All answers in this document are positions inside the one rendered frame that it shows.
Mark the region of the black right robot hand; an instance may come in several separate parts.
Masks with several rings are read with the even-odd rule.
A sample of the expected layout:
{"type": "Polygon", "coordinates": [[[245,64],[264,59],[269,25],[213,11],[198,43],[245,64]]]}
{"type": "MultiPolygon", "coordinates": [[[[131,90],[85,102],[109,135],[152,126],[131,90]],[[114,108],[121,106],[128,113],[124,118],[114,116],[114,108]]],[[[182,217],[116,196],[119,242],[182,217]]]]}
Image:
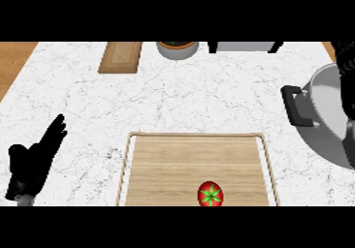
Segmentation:
{"type": "Polygon", "coordinates": [[[340,79],[340,100],[344,114],[355,120],[355,42],[331,42],[340,79]]]}

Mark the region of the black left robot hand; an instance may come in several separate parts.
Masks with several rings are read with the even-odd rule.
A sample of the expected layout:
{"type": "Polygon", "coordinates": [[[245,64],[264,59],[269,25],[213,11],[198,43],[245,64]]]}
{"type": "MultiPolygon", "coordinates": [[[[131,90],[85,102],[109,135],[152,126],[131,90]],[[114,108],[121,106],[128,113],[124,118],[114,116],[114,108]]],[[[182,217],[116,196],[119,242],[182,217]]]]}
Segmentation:
{"type": "Polygon", "coordinates": [[[8,147],[11,177],[4,196],[8,201],[17,202],[17,195],[31,195],[34,198],[38,195],[65,137],[65,116],[59,114],[47,127],[40,142],[35,142],[29,148],[20,144],[8,147]]]}

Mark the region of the pale wooden tray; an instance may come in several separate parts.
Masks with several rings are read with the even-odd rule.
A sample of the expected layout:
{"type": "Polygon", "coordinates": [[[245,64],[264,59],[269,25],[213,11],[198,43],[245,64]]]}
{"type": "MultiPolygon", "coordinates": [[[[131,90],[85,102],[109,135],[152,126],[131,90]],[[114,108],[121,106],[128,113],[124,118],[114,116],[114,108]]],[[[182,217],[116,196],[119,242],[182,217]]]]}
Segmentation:
{"type": "Polygon", "coordinates": [[[264,136],[131,132],[127,137],[115,204],[195,205],[213,181],[223,203],[281,204],[264,136]]]}

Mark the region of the grey plant pot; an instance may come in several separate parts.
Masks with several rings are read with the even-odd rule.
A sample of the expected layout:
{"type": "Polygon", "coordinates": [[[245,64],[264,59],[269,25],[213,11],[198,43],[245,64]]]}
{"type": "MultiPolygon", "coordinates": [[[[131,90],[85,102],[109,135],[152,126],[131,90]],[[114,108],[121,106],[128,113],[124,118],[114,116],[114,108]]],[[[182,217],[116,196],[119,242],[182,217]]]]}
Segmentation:
{"type": "Polygon", "coordinates": [[[161,56],[170,60],[188,59],[198,51],[198,42],[156,42],[156,50],[161,56]]]}

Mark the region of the red tomato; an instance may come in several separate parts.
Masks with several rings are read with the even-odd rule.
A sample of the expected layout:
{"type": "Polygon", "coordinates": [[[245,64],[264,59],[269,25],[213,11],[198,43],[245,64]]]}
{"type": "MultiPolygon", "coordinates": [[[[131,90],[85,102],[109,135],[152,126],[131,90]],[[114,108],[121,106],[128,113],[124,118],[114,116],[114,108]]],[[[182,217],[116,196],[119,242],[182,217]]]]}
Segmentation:
{"type": "Polygon", "coordinates": [[[223,191],[213,181],[205,181],[199,185],[198,202],[201,206],[220,206],[223,203],[223,191]]]}

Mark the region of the grey appliance with black legs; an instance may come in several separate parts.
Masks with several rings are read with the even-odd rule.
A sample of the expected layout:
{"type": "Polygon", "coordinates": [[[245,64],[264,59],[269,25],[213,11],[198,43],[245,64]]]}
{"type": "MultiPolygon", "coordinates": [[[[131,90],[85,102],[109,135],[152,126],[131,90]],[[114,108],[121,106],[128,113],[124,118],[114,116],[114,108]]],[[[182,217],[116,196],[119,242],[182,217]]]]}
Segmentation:
{"type": "Polygon", "coordinates": [[[217,51],[266,51],[275,53],[279,47],[284,45],[282,42],[208,42],[208,52],[216,53],[217,51]]]}

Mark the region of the brown wooden block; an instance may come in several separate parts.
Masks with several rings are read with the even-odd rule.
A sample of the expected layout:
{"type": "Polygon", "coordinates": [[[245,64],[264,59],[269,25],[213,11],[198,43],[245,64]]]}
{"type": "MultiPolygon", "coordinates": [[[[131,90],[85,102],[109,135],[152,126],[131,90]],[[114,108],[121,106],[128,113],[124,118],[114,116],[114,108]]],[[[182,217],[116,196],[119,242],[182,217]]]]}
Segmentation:
{"type": "Polygon", "coordinates": [[[99,73],[136,74],[140,50],[140,42],[108,42],[99,66],[99,73]]]}

